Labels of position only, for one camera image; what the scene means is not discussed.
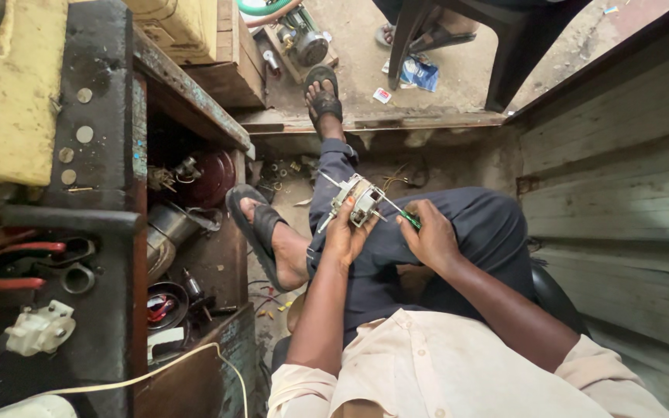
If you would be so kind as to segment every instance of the shirt pocket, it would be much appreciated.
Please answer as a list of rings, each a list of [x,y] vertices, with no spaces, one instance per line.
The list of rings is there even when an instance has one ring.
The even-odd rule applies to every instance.
[[[384,409],[384,416],[397,416],[394,385],[394,355],[360,354],[342,366],[329,407],[329,416],[353,399],[365,399]]]

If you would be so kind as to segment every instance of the green hose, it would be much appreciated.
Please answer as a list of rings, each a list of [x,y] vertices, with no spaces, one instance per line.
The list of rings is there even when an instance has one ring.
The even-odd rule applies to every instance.
[[[247,15],[269,15],[274,14],[278,10],[282,9],[284,5],[290,3],[291,0],[278,0],[277,2],[271,3],[270,5],[263,7],[252,7],[245,5],[242,0],[237,0],[237,5],[239,5],[239,11]]]

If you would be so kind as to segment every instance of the man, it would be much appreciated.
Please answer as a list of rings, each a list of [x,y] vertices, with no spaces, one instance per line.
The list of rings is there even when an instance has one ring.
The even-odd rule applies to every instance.
[[[314,67],[305,85],[320,168],[347,180],[358,156],[335,74]],[[348,199],[317,233],[337,192],[317,179],[311,242],[249,186],[227,195],[276,288],[313,278],[268,417],[669,417],[618,355],[532,302],[525,219],[510,197],[467,187],[397,199],[415,201],[419,232],[386,205],[388,223],[356,228]],[[405,304],[395,266],[419,263],[436,276],[420,303]]]

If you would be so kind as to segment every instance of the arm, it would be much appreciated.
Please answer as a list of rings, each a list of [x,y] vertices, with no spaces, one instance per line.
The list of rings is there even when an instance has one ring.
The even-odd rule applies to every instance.
[[[477,308],[508,347],[553,373],[580,335],[463,257],[448,219],[429,200],[416,204],[419,233],[397,218],[410,250]]]
[[[286,365],[340,372],[347,273],[378,218],[361,228],[349,222],[355,200],[349,197],[327,226],[327,240],[314,280],[306,292],[301,317],[291,339]]]

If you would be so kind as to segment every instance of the black chair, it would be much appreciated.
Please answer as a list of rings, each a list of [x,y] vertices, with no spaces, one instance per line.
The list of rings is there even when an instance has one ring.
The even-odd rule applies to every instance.
[[[566,25],[590,1],[404,0],[392,42],[389,87],[398,88],[410,43],[433,7],[441,6],[486,24],[497,33],[485,109],[502,113]]]
[[[536,300],[538,305],[551,314],[554,318],[562,321],[567,327],[572,328],[577,334],[590,336],[585,322],[577,312],[575,305],[567,297],[564,290],[552,278],[551,274],[544,270],[538,263],[531,263],[531,272],[533,275],[533,287],[536,291]],[[291,337],[283,337],[278,340],[273,348],[272,373],[283,365],[285,357],[288,355],[288,348],[291,347]]]

